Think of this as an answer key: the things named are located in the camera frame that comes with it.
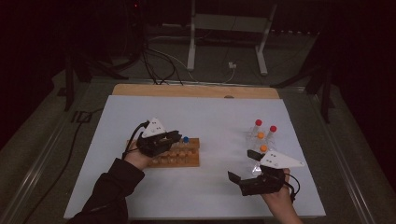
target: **floor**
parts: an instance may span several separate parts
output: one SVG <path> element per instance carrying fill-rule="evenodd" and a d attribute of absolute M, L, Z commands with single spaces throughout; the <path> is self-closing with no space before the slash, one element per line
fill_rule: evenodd
<path fill-rule="evenodd" d="M 163 84 L 268 87 L 299 72 L 315 39 L 310 35 L 270 34 L 264 49 L 269 68 L 267 76 L 258 71 L 255 38 L 237 45 L 222 41 L 222 36 L 209 34 L 205 40 L 198 41 L 195 69 L 188 72 L 185 69 L 188 38 L 154 36 L 149 41 L 152 50 L 147 51 L 148 63 L 159 77 L 167 77 L 172 74 L 173 66 L 154 56 L 154 50 L 172 56 L 179 77 L 173 74 Z M 229 68 L 229 62 L 235 63 L 236 68 Z M 91 83 L 75 80 L 76 101 L 68 112 L 64 112 L 65 99 L 57 96 L 58 90 L 64 87 L 64 72 L 55 76 L 54 91 L 0 151 L 0 223 L 22 223 L 27 217 L 25 223 L 65 223 L 64 210 L 101 113 L 98 111 L 90 122 L 79 125 L 71 122 L 75 111 L 103 108 L 118 83 L 152 83 L 142 61 L 120 72 L 128 80 L 119 81 L 98 71 L 92 72 L 95 76 Z M 278 90 L 290 112 L 327 213 L 326 217 L 304 217 L 304 223 L 394 223 L 396 196 L 337 87 L 332 86 L 333 108 L 329 111 L 331 123 L 327 124 L 318 110 L 320 93 L 307 95 L 304 92 L 307 80 Z M 62 175 L 52 187 L 58 174 Z M 134 222 L 276 223 L 271 218 Z"/>

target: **white table surface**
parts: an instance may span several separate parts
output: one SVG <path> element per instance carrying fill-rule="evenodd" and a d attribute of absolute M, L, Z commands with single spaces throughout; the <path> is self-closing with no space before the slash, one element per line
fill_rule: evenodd
<path fill-rule="evenodd" d="M 158 118 L 167 131 L 200 139 L 200 167 L 148 168 L 146 177 L 127 198 L 133 219 L 216 219 L 271 217 L 260 195 L 242 196 L 227 171 L 252 178 L 254 161 L 247 157 L 246 134 L 256 119 L 263 128 L 275 125 L 277 150 L 306 160 L 282 100 L 192 97 L 108 97 L 78 181 L 64 213 L 79 212 L 101 173 L 120 158 L 126 141 L 142 122 Z M 291 168 L 301 184 L 294 207 L 301 217 L 325 216 L 309 171 Z"/>

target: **dark background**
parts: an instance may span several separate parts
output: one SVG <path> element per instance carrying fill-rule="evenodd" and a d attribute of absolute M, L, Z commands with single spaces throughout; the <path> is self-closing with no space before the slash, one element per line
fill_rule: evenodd
<path fill-rule="evenodd" d="M 64 69 L 65 37 L 81 35 L 78 27 L 86 23 L 94 30 L 97 21 L 91 15 L 103 8 L 113 8 L 114 11 L 108 13 L 114 20 L 109 23 L 117 28 L 114 26 L 117 15 L 122 16 L 124 12 L 110 7 L 109 2 L 118 1 L 41 0 L 34 3 L 7 0 L 0 3 L 0 148 L 51 92 L 50 79 Z M 225 4 L 240 2 L 237 0 L 214 2 L 198 0 L 197 11 L 241 16 L 268 13 L 260 10 L 268 8 L 265 7 L 268 2 L 261 0 L 245 0 L 243 4 L 236 4 L 237 7 Z M 148 24 L 186 25 L 190 21 L 190 1 L 140 3 Z M 396 49 L 391 45 L 396 39 L 394 8 L 390 1 L 281 1 L 272 28 L 276 33 L 320 32 L 304 66 L 335 58 L 332 83 L 340 88 L 390 184 L 396 189 L 396 176 L 392 173 L 396 162 L 396 88 L 392 77 Z M 94 39 L 91 50 L 104 44 L 104 39 L 100 36 Z M 87 44 L 81 40 L 78 44 L 84 46 L 84 43 Z M 335 53 L 335 57 L 330 57 L 329 52 Z"/>

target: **black jacket sleeve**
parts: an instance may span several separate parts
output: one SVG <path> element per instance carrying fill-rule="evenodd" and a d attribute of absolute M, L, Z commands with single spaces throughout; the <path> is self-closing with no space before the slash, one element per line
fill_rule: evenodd
<path fill-rule="evenodd" d="M 125 197 L 134 192 L 134 188 L 144 176 L 144 173 L 131 163 L 115 159 L 108 173 L 101 174 L 96 181 L 92 195 L 82 211 L 67 223 L 127 223 L 128 209 Z"/>

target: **hand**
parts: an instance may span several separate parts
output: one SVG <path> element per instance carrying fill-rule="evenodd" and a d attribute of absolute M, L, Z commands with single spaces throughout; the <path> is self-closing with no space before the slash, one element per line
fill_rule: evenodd
<path fill-rule="evenodd" d="M 285 181 L 289 182 L 290 173 L 289 169 L 283 170 L 285 175 Z M 297 216 L 294 210 L 293 204 L 291 203 L 289 187 L 284 185 L 279 192 L 262 194 L 262 198 L 270 208 L 271 213 L 274 217 L 283 224 L 301 224 L 303 223 Z"/>
<path fill-rule="evenodd" d="M 136 141 L 133 141 L 130 145 L 130 149 L 136 148 Z M 152 158 L 142 154 L 139 149 L 128 153 L 125 158 L 125 161 L 128 161 L 133 166 L 135 166 L 139 170 L 143 170 L 148 167 Z"/>

